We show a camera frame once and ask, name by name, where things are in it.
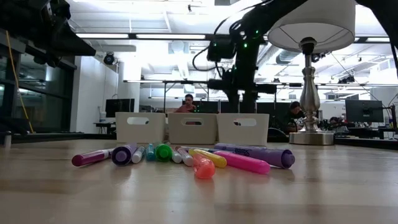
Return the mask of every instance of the purple marker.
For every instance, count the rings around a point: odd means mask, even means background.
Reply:
[[[73,156],[72,164],[80,167],[94,162],[102,161],[111,156],[113,149],[103,149]]]
[[[112,162],[118,166],[125,166],[131,162],[131,157],[136,150],[136,143],[119,146],[112,152]]]
[[[267,149],[266,147],[256,146],[236,146],[233,144],[218,143],[214,149],[233,152],[242,156],[266,161],[268,164],[289,169],[295,162],[292,151],[288,149]]]

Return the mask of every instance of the wooden table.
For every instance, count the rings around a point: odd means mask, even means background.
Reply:
[[[76,153],[114,141],[18,144],[0,150],[0,223],[398,223],[398,154],[347,146],[293,146],[291,170],[232,167],[212,180],[171,162],[73,167]]]

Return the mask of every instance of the yellow cable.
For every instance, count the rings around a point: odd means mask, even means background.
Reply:
[[[19,91],[19,82],[18,82],[17,72],[15,71],[14,59],[13,59],[13,57],[12,57],[12,50],[11,50],[11,44],[10,44],[10,36],[9,36],[9,34],[8,34],[8,30],[6,30],[6,35],[7,35],[8,51],[9,51],[9,53],[10,53],[12,71],[14,72],[15,84],[17,85],[17,92],[18,92],[18,94],[19,94],[19,99],[21,100],[22,108],[24,109],[25,117],[26,117],[27,121],[29,122],[30,132],[31,132],[31,133],[34,133],[32,124],[30,123],[29,117],[28,117],[28,115],[27,115],[27,113],[26,113],[24,101],[22,100],[22,95],[21,95],[21,93],[20,93],[20,91]]]

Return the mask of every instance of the green marker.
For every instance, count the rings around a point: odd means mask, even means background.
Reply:
[[[172,148],[166,144],[159,144],[155,149],[156,159],[160,162],[168,162],[172,156]]]

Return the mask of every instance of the white lampshade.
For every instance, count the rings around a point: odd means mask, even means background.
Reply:
[[[276,47],[301,52],[299,43],[312,37],[318,44],[314,53],[339,50],[354,42],[354,0],[308,0],[278,20],[268,33]]]

